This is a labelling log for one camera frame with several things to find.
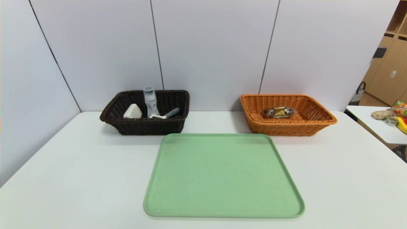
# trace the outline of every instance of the panel seam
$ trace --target panel seam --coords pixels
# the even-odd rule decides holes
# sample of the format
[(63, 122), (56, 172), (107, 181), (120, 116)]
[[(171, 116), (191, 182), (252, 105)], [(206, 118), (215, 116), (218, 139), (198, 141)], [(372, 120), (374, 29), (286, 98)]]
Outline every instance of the panel seam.
[(264, 78), (264, 72), (266, 71), (267, 59), (269, 58), (271, 40), (273, 39), (274, 28), (276, 27), (278, 9), (280, 8), (280, 1), (281, 1), (281, 0), (278, 0), (277, 10), (276, 10), (276, 17), (274, 18), (273, 29), (271, 30), (271, 37), (270, 37), (269, 49), (267, 50), (266, 61), (265, 61), (265, 63), (264, 63), (263, 74), (261, 75), (260, 88), (258, 89), (258, 94), (260, 94), (261, 85), (262, 85), (262, 83), (263, 83), (263, 78)]
[(68, 82), (67, 82), (66, 79), (65, 79), (65, 76), (64, 76), (63, 73), (62, 73), (61, 67), (59, 66), (58, 61), (57, 61), (57, 59), (55, 58), (54, 53), (52, 52), (51, 46), (50, 46), (50, 44), (48, 43), (47, 38), (45, 37), (44, 31), (42, 30), (42, 27), (41, 27), (41, 24), (39, 23), (38, 17), (37, 17), (37, 15), (35, 14), (35, 11), (34, 11), (34, 8), (33, 8), (33, 4), (31, 3), (31, 0), (28, 0), (28, 2), (30, 3), (31, 9), (33, 10), (33, 13), (34, 13), (34, 16), (35, 16), (35, 19), (37, 20), (37, 23), (38, 23), (38, 25), (39, 25), (39, 28), (41, 29), (42, 35), (44, 36), (45, 42), (47, 43), (48, 48), (50, 49), (50, 52), (51, 52), (51, 54), (52, 54), (52, 57), (54, 58), (54, 61), (55, 61), (55, 63), (56, 63), (57, 66), (58, 66), (59, 72), (61, 73), (62, 78), (64, 79), (64, 81), (65, 81), (65, 83), (66, 83), (66, 86), (67, 86), (68, 89), (69, 89), (69, 92), (71, 92), (72, 98), (75, 100), (75, 103), (76, 103), (76, 105), (78, 106), (79, 111), (82, 113), (82, 110), (81, 110), (81, 108), (79, 107), (79, 104), (78, 104), (78, 102), (77, 102), (77, 100), (76, 100), (74, 94), (72, 93), (72, 90), (71, 90), (71, 88), (69, 87), (69, 84), (68, 84)]
[(150, 7), (151, 7), (151, 17), (153, 18), (153, 27), (154, 27), (154, 35), (155, 35), (155, 44), (157, 45), (158, 64), (160, 65), (160, 74), (161, 74), (162, 89), (164, 90), (164, 79), (162, 78), (162, 69), (161, 69), (160, 52), (159, 52), (159, 50), (158, 50), (158, 40), (157, 40), (157, 32), (155, 31), (155, 22), (154, 22), (154, 13), (153, 13), (153, 3), (151, 2), (151, 0), (150, 0)]

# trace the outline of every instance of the white soap bar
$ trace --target white soap bar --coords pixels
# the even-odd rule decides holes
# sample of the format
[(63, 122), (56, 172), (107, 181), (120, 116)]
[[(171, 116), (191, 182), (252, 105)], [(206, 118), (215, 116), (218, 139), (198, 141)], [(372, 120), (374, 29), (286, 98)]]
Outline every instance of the white soap bar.
[(123, 115), (123, 118), (125, 118), (125, 119), (139, 119), (139, 118), (141, 118), (141, 116), (142, 116), (142, 113), (141, 113), (140, 108), (138, 108), (137, 104), (133, 103), (126, 110), (125, 114)]

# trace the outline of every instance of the floor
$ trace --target floor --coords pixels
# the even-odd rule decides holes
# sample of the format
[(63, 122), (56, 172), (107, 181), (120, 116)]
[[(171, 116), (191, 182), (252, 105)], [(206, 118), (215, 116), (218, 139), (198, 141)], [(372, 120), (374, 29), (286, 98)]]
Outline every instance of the floor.
[[(379, 100), (378, 98), (370, 95), (369, 93), (365, 92), (362, 95), (362, 98), (360, 99), (359, 106), (385, 106), (385, 107), (390, 107), (389, 104)], [(394, 149), (398, 145), (391, 145), (385, 143), (383, 140), (381, 140), (370, 128), (368, 128), (364, 123), (361, 121), (358, 121), (359, 125), (363, 126), (367, 131), (369, 131), (373, 136), (375, 136), (379, 141), (381, 141), (383, 144), (385, 144), (389, 149)]]

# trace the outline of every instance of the bottle cap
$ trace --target bottle cap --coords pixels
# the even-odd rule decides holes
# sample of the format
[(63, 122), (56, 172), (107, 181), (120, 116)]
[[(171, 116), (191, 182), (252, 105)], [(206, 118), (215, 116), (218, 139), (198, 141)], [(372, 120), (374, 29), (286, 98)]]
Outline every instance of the bottle cap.
[(154, 87), (146, 87), (143, 89), (145, 100), (155, 100)]

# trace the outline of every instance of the snack bag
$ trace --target snack bag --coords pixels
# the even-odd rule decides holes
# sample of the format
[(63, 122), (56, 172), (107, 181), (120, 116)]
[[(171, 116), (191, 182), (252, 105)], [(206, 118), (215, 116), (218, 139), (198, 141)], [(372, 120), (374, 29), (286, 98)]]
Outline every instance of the snack bag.
[(398, 115), (402, 118), (407, 118), (407, 104), (403, 103), (400, 100), (394, 102), (391, 110), (395, 115)]

